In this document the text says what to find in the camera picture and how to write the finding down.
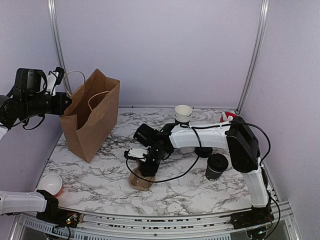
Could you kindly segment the brown paper bag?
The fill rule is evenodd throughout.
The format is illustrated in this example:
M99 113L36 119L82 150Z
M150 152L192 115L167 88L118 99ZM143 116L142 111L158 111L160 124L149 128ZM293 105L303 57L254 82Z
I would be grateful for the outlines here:
M60 117L68 149L89 163L118 121L121 82L95 69Z

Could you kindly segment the brown cardboard cup carrier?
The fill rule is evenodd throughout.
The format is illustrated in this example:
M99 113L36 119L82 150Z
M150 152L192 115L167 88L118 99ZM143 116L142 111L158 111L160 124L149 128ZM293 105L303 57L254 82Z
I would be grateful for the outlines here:
M141 171L139 169L142 161L136 160L136 163L137 163L137 167L132 170L135 174L133 173L130 174L128 183L135 190L148 191L153 185L153 183L150 181L155 181L156 177L142 176Z

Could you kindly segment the black plastic cup lid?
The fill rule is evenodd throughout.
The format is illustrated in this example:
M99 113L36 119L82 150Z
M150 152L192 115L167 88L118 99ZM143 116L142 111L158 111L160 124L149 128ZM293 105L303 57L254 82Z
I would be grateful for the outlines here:
M217 173L224 172L229 167L229 161L220 153L214 153L207 159L207 166Z

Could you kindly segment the black paper coffee cup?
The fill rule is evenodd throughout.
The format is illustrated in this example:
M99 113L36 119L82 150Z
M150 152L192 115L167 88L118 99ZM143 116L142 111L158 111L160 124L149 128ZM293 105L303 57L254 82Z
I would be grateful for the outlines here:
M220 178L220 176L224 173L226 168L223 169L214 169L211 168L209 165L206 167L205 177L209 181L215 181Z

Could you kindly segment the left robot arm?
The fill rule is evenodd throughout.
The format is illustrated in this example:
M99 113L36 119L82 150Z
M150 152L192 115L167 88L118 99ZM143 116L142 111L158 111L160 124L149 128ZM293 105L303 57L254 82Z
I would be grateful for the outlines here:
M59 226L75 226L52 193L37 190L62 134L59 117L71 103L59 91L65 71L19 68L13 87L0 97L0 213L33 211Z

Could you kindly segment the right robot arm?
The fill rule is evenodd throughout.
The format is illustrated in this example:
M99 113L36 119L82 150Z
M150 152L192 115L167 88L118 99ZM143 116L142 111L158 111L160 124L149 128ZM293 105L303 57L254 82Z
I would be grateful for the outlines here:
M176 121L165 124L160 130L143 123L133 135L143 148L131 148L124 153L127 160L139 162L131 171L131 175L139 179L133 187L156 183L161 161L169 158L176 149L194 148L197 158L207 159L205 176L208 180L218 179L232 166L245 181L251 208L231 215L234 229L271 223L275 217L263 165L265 157L261 155L259 140L252 127L252 123L245 122L240 116L214 125Z

